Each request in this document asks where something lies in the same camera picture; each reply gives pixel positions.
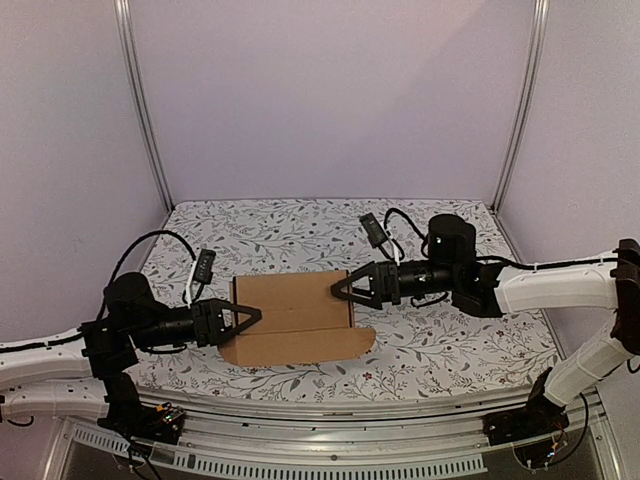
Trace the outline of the brown cardboard paper box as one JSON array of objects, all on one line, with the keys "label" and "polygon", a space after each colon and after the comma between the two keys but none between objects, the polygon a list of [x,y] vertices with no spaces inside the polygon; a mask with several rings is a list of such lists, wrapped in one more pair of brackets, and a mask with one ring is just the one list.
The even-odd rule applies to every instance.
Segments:
[{"label": "brown cardboard paper box", "polygon": [[236,276],[232,300],[262,318],[218,348],[240,367],[273,367],[356,359],[374,345],[376,331],[358,327],[352,304],[331,294],[344,270]]}]

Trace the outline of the left aluminium frame post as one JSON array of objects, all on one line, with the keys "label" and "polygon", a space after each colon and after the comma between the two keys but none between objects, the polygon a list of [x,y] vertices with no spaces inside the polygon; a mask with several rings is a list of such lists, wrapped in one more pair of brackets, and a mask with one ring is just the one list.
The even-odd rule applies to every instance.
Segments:
[{"label": "left aluminium frame post", "polygon": [[142,142],[161,204],[167,213],[171,213],[175,208],[175,202],[162,163],[145,94],[142,71],[136,48],[131,2],[127,0],[115,0],[114,10],[125,71],[130,85],[131,97]]}]

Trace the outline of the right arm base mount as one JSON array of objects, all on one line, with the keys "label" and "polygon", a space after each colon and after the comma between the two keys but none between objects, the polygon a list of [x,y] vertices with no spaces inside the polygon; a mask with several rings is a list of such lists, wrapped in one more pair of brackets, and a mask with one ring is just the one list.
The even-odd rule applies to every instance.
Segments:
[{"label": "right arm base mount", "polygon": [[551,372],[549,367],[536,379],[523,406],[482,417],[482,431],[491,446],[550,434],[570,425],[566,406],[559,406],[544,396],[545,382]]}]

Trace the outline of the right aluminium frame post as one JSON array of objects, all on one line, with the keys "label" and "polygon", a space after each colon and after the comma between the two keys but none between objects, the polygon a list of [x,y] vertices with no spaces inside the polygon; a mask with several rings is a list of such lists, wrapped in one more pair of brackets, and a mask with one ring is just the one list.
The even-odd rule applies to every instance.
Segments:
[{"label": "right aluminium frame post", "polygon": [[522,86],[510,130],[507,147],[494,191],[490,209],[495,216],[499,216],[511,185],[515,172],[519,151],[524,139],[528,117],[534,98],[536,81],[543,56],[546,29],[549,17],[549,0],[536,0],[533,3],[533,19],[529,44],[526,50],[526,60]]}]

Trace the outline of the aluminium front rail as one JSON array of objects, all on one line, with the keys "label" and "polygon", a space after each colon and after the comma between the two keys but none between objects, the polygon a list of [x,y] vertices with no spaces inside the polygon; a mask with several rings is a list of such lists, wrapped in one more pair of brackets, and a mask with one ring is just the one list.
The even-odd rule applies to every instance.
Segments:
[{"label": "aluminium front rail", "polygon": [[567,410],[558,456],[534,468],[526,451],[543,435],[497,444],[486,415],[522,406],[525,387],[396,401],[281,402],[143,389],[146,402],[186,411],[176,445],[149,446],[149,466],[115,433],[63,420],[44,468],[47,479],[628,479],[631,470],[600,393]]}]

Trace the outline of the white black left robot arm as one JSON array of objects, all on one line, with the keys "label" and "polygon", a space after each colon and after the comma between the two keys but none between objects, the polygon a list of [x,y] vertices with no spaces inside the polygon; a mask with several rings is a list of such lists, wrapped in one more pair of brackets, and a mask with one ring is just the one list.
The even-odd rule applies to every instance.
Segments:
[{"label": "white black left robot arm", "polygon": [[108,314],[61,334],[1,346],[1,418],[24,427],[38,416],[91,419],[125,437],[176,442],[184,412],[141,402],[128,368],[138,353],[220,347],[257,323],[260,310],[208,299],[171,308],[139,272],[104,290]]}]

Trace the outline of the aluminium frame post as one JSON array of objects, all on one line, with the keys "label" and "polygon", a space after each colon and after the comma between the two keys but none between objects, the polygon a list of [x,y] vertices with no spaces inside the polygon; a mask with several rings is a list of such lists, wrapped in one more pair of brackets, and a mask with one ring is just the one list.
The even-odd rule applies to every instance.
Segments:
[{"label": "aluminium frame post", "polygon": [[534,98],[536,81],[543,56],[546,29],[549,17],[549,0],[536,0],[533,3],[533,19],[529,44],[526,50],[526,60],[522,86],[510,130],[507,147],[494,191],[490,209],[495,216],[499,216],[511,185],[515,172],[519,151],[524,139],[528,117]]},{"label": "aluminium frame post", "polygon": [[142,142],[161,204],[167,213],[171,213],[175,208],[175,202],[162,163],[145,94],[142,71],[136,48],[131,2],[127,0],[115,0],[114,10],[125,71],[130,85],[131,97]]}]

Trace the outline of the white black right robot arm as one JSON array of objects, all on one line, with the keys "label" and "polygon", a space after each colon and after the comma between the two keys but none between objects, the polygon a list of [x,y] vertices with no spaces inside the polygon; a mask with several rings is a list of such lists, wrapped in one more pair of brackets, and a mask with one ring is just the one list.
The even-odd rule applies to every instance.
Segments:
[{"label": "white black right robot arm", "polygon": [[517,427],[537,436],[584,390],[639,353],[639,244],[584,259],[519,264],[476,252],[476,230],[454,214],[438,214],[423,239],[426,257],[406,261],[399,251],[370,262],[331,287],[334,297],[379,310],[404,298],[447,293],[475,318],[528,310],[592,307],[611,310],[605,325],[566,360],[541,374]]}]

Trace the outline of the floral patterned table mat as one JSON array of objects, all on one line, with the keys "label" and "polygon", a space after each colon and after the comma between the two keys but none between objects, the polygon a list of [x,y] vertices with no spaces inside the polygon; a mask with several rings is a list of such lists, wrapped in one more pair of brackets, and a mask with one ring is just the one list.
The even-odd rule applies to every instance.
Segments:
[{"label": "floral patterned table mat", "polygon": [[[147,247],[143,273],[155,297],[181,304],[189,252],[215,251],[206,297],[227,298],[237,275],[353,270],[379,260],[359,218],[387,218],[411,259],[429,219],[453,213],[474,225],[480,255],[507,257],[510,249],[486,207],[474,201],[243,200],[179,204],[165,234]],[[476,319],[449,302],[416,309],[409,303],[381,311],[357,308],[361,327],[376,331],[373,347],[354,360],[241,368],[214,348],[188,347],[173,355],[141,355],[130,376],[140,390],[251,400],[329,403],[451,397],[529,388],[559,361],[539,312]]]}]

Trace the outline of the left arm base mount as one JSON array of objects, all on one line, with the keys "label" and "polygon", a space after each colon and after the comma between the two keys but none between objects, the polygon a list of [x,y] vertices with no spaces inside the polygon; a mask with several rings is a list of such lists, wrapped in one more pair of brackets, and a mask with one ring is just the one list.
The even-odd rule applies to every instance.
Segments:
[{"label": "left arm base mount", "polygon": [[182,434],[186,411],[164,402],[156,406],[143,405],[136,386],[125,373],[105,377],[108,406],[105,417],[97,419],[97,425],[111,430],[126,440],[140,438],[176,445]]}]

